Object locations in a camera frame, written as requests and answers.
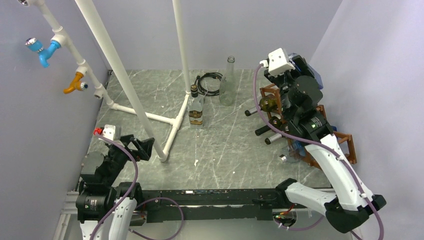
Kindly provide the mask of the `dark wine bottle cream label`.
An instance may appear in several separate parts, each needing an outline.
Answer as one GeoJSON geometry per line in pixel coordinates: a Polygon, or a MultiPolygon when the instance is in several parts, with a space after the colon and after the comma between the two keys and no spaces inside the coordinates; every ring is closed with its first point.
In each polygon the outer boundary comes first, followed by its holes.
{"type": "MultiPolygon", "coordinates": [[[[283,125],[283,122],[282,122],[282,120],[280,119],[280,118],[278,118],[277,116],[273,116],[273,117],[271,117],[269,120],[268,120],[268,122],[274,127],[274,128],[276,128],[276,129],[279,129],[279,130],[281,130],[282,129],[282,125],[283,125]]],[[[260,127],[260,128],[258,128],[258,129],[256,129],[255,131],[254,131],[254,133],[255,133],[255,135],[256,136],[260,136],[260,135],[262,135],[262,134],[264,134],[264,133],[266,133],[266,132],[268,132],[268,131],[270,131],[271,130],[271,128],[268,126],[268,125],[264,125],[264,126],[262,126],[262,127],[260,127]]]]}

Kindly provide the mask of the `green wine bottle silver neck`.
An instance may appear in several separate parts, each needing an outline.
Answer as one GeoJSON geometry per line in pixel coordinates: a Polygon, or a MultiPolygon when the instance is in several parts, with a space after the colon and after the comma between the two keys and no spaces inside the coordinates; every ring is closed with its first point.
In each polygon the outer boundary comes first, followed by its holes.
{"type": "Polygon", "coordinates": [[[265,144],[266,144],[266,145],[275,144],[275,143],[277,143],[277,142],[282,142],[282,143],[284,143],[284,144],[286,144],[286,145],[289,145],[289,144],[291,143],[291,139],[290,139],[290,138],[285,137],[285,136],[284,136],[284,135],[282,135],[282,134],[275,133],[275,134],[274,134],[274,135],[272,135],[272,136],[266,137],[266,138],[264,139],[264,142],[265,142],[265,144]]]}

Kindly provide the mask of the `dark green wine bottle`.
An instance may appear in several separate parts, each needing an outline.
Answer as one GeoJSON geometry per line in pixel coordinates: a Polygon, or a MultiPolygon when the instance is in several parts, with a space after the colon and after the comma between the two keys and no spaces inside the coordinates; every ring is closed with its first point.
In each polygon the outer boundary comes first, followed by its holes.
{"type": "MultiPolygon", "coordinates": [[[[273,94],[268,94],[260,99],[258,102],[259,108],[263,112],[271,113],[274,110],[278,109],[278,100],[273,94]]],[[[258,110],[253,107],[244,111],[244,114],[249,117],[253,114],[256,114],[258,110]]]]}

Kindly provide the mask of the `tall blue liquid bottle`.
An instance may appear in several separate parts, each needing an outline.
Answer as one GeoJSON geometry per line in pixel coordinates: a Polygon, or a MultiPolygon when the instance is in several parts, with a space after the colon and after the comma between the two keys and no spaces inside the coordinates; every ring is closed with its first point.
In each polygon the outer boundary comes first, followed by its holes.
{"type": "Polygon", "coordinates": [[[319,85],[319,89],[322,90],[324,88],[321,75],[306,61],[304,57],[297,53],[289,53],[288,58],[301,76],[310,76],[315,78],[319,85]]]}

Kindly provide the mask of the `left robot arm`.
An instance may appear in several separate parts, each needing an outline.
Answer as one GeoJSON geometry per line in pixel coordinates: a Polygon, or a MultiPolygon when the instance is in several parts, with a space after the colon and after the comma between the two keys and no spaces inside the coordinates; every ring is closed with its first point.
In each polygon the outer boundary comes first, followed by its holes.
{"type": "Polygon", "coordinates": [[[136,167],[138,161],[150,159],[155,139],[139,140],[132,134],[117,141],[102,135],[100,139],[108,152],[94,151],[83,159],[75,201],[77,219],[84,240],[124,240],[133,212],[145,198],[136,178],[117,187],[113,183],[127,162],[136,167]]]}

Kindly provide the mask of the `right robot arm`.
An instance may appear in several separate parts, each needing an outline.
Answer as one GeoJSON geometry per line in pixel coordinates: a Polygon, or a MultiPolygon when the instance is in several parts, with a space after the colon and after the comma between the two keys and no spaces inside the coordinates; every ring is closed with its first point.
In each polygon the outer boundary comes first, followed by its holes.
{"type": "Polygon", "coordinates": [[[326,193],[289,178],[276,187],[276,203],[287,208],[299,204],[323,215],[340,233],[352,232],[386,205],[360,180],[340,148],[333,127],[318,111],[322,85],[313,69],[298,54],[277,49],[259,68],[279,90],[275,105],[257,104],[260,113],[277,110],[278,120],[266,124],[276,133],[300,143],[319,164],[334,192],[326,193]]]}

